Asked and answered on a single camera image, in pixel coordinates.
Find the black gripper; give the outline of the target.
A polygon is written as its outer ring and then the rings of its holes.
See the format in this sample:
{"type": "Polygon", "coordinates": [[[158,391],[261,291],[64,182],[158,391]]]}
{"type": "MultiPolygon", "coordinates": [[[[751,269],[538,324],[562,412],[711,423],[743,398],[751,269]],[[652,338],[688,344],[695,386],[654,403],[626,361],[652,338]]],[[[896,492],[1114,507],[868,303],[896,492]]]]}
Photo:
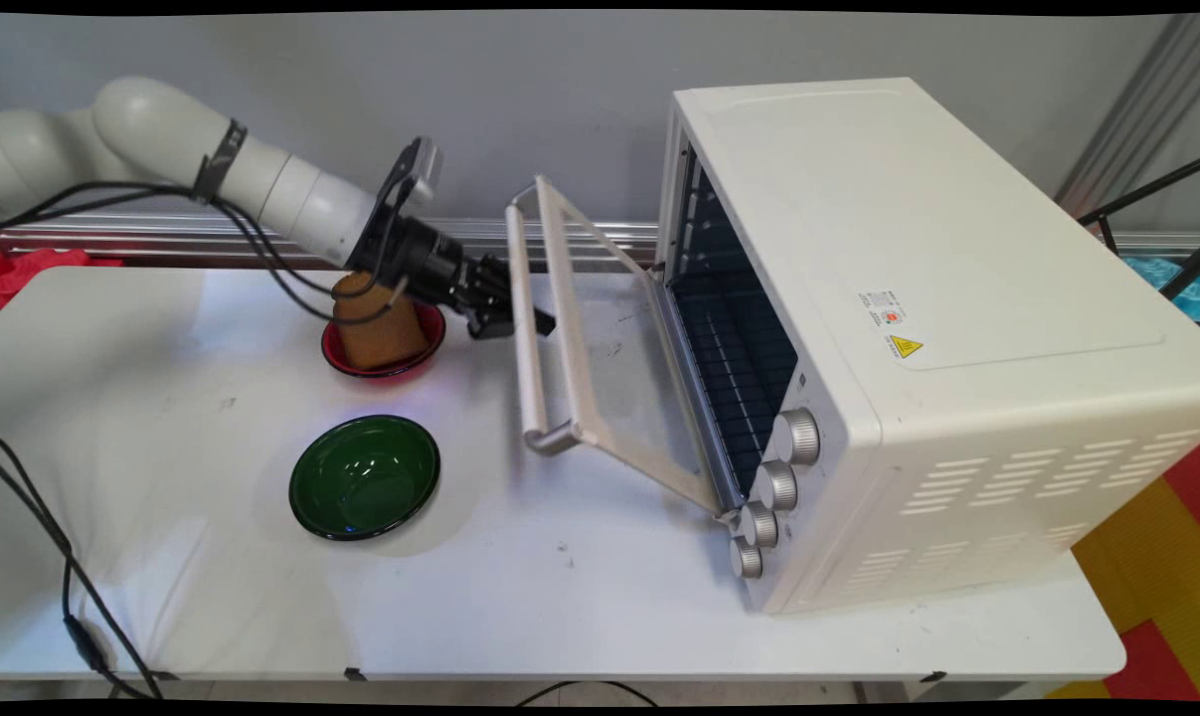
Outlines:
{"type": "MultiPolygon", "coordinates": [[[[460,241],[418,218],[390,213],[371,218],[346,270],[376,273],[388,288],[406,279],[410,297],[466,309],[472,339],[510,338],[516,332],[508,264],[496,255],[468,258],[460,241]]],[[[532,329],[541,336],[553,333],[556,317],[530,308],[532,329]]]]}

